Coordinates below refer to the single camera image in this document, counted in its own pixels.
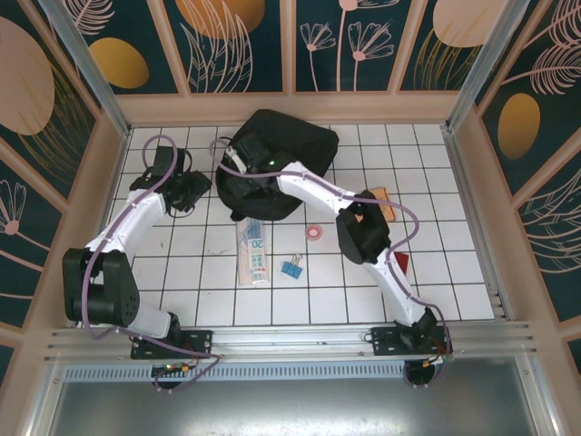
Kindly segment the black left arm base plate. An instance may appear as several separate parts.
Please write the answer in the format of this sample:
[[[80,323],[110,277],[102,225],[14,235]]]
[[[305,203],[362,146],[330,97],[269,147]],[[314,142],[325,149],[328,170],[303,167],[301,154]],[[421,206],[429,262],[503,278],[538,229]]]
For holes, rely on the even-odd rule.
[[[209,354],[212,351],[212,331],[194,330],[182,332],[181,340],[177,343],[166,339],[157,339],[156,342],[146,339],[132,338],[130,358],[132,360],[180,360],[192,359],[188,353],[177,352],[173,348],[180,348],[189,352]]]

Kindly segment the black backpack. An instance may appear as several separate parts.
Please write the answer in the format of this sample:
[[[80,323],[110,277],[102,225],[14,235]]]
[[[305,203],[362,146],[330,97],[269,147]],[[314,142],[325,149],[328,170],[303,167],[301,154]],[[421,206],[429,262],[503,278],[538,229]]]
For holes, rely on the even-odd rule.
[[[285,151],[290,155],[290,162],[299,161],[320,177],[330,168],[339,145],[339,137],[330,129],[271,109],[256,111],[232,138],[222,139],[230,146],[248,134],[256,135],[269,147]],[[218,168],[215,185],[223,204],[231,210],[230,218],[234,222],[247,217],[281,221],[301,205],[301,200],[281,191],[276,196],[234,196],[230,191],[232,176]]]

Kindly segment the aluminium side rail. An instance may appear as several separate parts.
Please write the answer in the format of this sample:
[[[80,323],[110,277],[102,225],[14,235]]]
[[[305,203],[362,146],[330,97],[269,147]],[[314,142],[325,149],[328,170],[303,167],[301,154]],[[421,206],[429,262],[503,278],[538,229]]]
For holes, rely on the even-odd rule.
[[[483,273],[487,292],[493,306],[493,313],[498,320],[513,321],[514,311],[506,295],[504,283],[499,275],[496,259],[491,251],[485,222],[478,206],[472,182],[468,177],[468,168],[464,163],[458,140],[446,126],[442,127],[442,136],[458,185],[461,202],[467,216],[468,227],[475,244],[477,258]]]

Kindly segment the steel sheet panel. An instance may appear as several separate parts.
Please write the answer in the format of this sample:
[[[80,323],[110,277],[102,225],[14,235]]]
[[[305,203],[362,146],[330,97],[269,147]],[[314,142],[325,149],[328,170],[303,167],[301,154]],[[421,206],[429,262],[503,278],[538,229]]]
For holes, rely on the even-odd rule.
[[[68,383],[49,436],[538,436],[520,392],[399,380]]]

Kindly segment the aluminium frame post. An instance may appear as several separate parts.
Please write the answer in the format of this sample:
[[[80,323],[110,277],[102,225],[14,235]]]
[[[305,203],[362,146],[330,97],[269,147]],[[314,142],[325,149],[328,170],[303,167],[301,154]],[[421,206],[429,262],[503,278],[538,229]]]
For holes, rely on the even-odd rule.
[[[452,135],[467,116],[478,93],[491,75],[512,34],[522,21],[530,0],[507,0],[497,21],[471,66],[458,97],[446,119],[447,134]]]
[[[98,64],[95,62],[87,43],[76,30],[72,18],[65,9],[65,5],[61,0],[38,0],[38,2],[47,18],[54,25],[56,33],[61,37],[69,53],[77,62],[81,73],[101,103],[102,108],[110,117],[113,126],[121,137],[126,139],[130,125],[115,99],[112,88],[105,80]]]

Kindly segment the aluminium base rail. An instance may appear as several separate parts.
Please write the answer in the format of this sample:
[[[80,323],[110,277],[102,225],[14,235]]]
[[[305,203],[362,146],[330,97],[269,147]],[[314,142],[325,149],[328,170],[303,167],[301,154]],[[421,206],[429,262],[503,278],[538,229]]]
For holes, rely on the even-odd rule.
[[[214,327],[212,352],[225,362],[366,360],[373,357],[364,340],[370,324]],[[515,357],[537,351],[526,322],[476,321],[448,324],[453,357]],[[113,333],[91,340],[81,329],[52,332],[41,356],[47,362],[130,361],[129,339]]]

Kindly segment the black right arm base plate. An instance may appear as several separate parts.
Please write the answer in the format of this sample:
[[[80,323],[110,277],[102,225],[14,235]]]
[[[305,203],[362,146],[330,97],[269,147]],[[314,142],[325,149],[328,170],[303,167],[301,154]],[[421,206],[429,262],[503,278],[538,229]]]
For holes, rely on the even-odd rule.
[[[451,339],[442,326],[437,326],[428,336],[419,339],[414,346],[406,345],[397,327],[373,327],[367,341],[375,356],[402,357],[408,359],[435,358],[453,352]]]

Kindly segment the clear pen box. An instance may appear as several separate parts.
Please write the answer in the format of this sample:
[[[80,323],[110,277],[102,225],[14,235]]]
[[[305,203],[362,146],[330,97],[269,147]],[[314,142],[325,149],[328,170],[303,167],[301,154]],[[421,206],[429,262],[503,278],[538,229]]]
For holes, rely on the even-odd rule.
[[[238,285],[254,287],[270,283],[267,233],[263,223],[254,218],[244,218],[236,223],[236,235]]]

